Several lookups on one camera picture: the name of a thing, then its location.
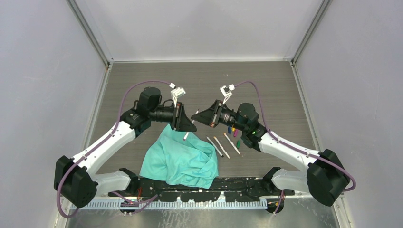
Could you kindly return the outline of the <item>orange-tipped white pen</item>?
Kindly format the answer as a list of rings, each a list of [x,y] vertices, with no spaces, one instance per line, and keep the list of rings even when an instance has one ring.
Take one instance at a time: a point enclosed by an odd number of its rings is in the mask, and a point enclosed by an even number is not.
[[[225,156],[230,159],[230,156],[228,155],[228,153],[226,152],[226,150],[224,149],[224,147],[222,146],[222,144],[220,143],[220,141],[218,140],[218,138],[216,136],[213,137],[214,140],[217,142],[217,144],[219,145],[219,147],[221,148],[222,152],[225,154]]]

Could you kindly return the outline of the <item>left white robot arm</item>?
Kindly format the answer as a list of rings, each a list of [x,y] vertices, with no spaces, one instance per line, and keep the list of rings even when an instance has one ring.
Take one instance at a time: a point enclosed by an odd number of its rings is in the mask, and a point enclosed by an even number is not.
[[[197,128],[186,116],[184,105],[178,98],[185,95],[182,87],[171,90],[169,106],[163,105],[161,91],[147,87],[139,95],[134,106],[119,114],[111,130],[91,146],[68,158],[62,156],[56,162],[54,188],[58,197],[65,197],[77,208],[82,208],[94,197],[113,191],[133,196],[138,192],[138,177],[126,168],[98,174],[98,170],[123,146],[147,130],[152,122],[168,123],[178,132],[195,132]]]

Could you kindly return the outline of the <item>slotted aluminium rail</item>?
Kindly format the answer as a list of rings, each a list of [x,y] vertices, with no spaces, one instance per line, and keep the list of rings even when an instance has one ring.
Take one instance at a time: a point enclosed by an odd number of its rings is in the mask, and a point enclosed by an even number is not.
[[[82,209],[140,209],[145,204],[129,204],[122,199],[94,199]],[[182,202],[161,202],[153,201],[146,209],[266,209],[265,199],[252,202],[226,202],[225,199],[218,199],[215,202],[195,202],[190,200]]]

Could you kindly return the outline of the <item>teal cloth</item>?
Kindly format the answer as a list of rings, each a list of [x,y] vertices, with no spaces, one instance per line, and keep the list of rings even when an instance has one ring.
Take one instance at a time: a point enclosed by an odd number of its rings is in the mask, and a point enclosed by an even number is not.
[[[219,175],[215,148],[195,134],[167,125],[145,154],[140,176],[169,185],[208,189]]]

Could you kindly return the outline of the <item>yellow-tipped white pen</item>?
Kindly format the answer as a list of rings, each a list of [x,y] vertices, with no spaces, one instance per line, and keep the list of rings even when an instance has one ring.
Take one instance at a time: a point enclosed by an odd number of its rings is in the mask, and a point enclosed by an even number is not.
[[[227,141],[230,143],[230,145],[233,147],[233,149],[236,151],[236,153],[241,156],[240,151],[238,150],[238,148],[236,147],[236,145],[232,142],[232,140],[229,138],[229,136],[226,133],[223,133],[225,138],[227,139]]]

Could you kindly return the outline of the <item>black-tipped white pen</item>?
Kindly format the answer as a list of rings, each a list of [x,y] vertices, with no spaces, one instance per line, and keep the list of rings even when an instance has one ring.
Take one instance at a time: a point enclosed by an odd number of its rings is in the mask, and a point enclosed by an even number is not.
[[[219,156],[224,157],[224,155],[221,153],[221,151],[218,149],[218,147],[214,144],[214,142],[208,136],[206,136],[206,139],[214,147],[215,151],[219,154]]]

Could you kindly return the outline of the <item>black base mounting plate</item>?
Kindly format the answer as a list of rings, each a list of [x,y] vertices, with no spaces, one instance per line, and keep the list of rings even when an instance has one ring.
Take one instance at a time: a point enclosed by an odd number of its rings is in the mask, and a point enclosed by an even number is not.
[[[207,189],[188,187],[184,185],[169,185],[165,181],[138,178],[134,187],[129,190],[118,191],[124,197],[137,197],[148,200],[157,196],[155,201],[174,202],[215,202],[223,195],[226,202],[253,202],[261,197],[279,197],[285,194],[269,182],[256,177],[218,177]]]

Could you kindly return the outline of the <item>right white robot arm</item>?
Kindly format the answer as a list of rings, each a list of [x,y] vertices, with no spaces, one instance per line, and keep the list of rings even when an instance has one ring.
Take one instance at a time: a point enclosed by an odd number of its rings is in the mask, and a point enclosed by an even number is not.
[[[309,193],[325,206],[332,206],[341,193],[356,187],[356,181],[344,169],[335,152],[311,150],[281,138],[259,122],[259,114],[251,103],[242,103],[234,111],[216,100],[191,119],[211,128],[223,124],[240,130],[241,140],[247,147],[296,167],[296,171],[282,168],[270,171],[264,181],[265,192],[269,195],[276,195],[281,190],[296,190]]]

